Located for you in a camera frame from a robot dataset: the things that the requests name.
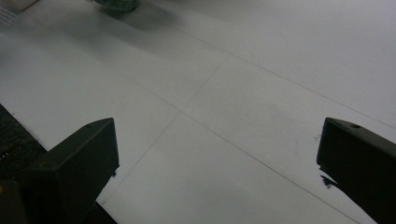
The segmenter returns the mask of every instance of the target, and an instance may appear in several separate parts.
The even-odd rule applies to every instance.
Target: dark mat
[[[0,179],[22,182],[26,167],[47,152],[8,111],[0,105]],[[117,224],[97,203],[85,224]]]

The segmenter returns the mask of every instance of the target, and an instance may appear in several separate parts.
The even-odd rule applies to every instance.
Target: white floor
[[[374,223],[326,189],[323,121],[396,142],[396,2],[40,0],[0,35],[0,103],[47,149],[115,118],[98,198],[127,223]]]

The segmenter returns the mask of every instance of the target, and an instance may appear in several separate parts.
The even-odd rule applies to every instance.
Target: floor
[[[40,0],[0,34],[0,103],[50,150],[116,121],[118,223],[374,223],[316,165],[326,117],[396,142],[396,2]]]

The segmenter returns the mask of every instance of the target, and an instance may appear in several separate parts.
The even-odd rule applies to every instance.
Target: black mat
[[[12,179],[21,183],[25,168],[46,152],[0,105],[0,179]],[[83,223],[117,224],[98,203]]]

